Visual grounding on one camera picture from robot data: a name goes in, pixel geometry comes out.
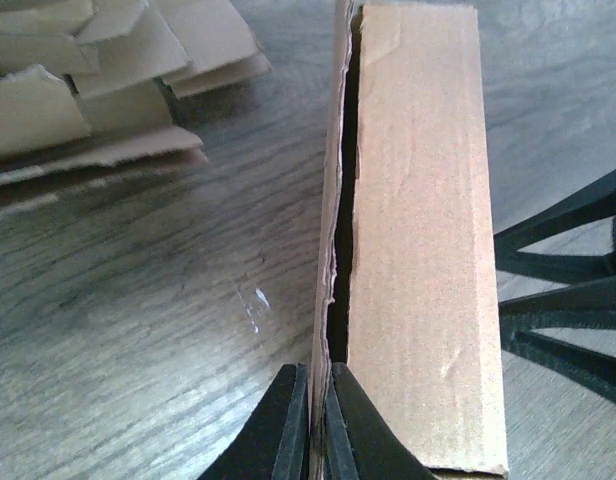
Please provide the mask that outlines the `stack of flat cardboard boxes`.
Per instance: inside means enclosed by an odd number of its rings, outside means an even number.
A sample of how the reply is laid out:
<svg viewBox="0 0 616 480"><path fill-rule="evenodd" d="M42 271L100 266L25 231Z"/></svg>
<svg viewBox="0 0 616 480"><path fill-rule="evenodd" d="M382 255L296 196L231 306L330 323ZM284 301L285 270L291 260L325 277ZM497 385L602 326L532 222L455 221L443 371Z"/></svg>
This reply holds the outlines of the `stack of flat cardboard boxes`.
<svg viewBox="0 0 616 480"><path fill-rule="evenodd" d="M0 188L201 162L167 96L269 67L228 1L0 1Z"/></svg>

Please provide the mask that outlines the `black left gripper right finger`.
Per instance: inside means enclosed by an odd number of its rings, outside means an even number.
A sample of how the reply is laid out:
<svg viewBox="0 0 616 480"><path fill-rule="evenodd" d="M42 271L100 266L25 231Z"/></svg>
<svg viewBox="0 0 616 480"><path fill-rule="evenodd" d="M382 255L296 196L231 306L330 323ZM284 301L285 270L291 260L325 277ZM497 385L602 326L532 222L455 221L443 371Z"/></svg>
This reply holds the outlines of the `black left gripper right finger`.
<svg viewBox="0 0 616 480"><path fill-rule="evenodd" d="M325 403L326 479L433 479L393 434L344 363L334 363Z"/></svg>

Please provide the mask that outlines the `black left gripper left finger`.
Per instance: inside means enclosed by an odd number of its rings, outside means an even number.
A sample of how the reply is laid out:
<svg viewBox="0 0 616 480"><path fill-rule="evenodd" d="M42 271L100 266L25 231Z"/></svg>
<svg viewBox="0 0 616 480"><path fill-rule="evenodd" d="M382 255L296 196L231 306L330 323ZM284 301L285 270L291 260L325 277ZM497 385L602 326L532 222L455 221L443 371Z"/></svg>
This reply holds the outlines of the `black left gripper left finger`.
<svg viewBox="0 0 616 480"><path fill-rule="evenodd" d="M239 434L202 478L306 479L308 456L307 367L285 364Z"/></svg>

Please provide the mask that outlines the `brown cardboard box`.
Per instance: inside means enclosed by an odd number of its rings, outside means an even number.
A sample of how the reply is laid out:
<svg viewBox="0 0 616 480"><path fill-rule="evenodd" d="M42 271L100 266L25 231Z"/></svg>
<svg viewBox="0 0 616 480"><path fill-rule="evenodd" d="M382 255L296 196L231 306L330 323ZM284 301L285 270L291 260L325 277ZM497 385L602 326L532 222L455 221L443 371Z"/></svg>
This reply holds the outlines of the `brown cardboard box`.
<svg viewBox="0 0 616 480"><path fill-rule="evenodd" d="M508 473L478 14L340 1L324 161L309 475L335 356L424 466Z"/></svg>

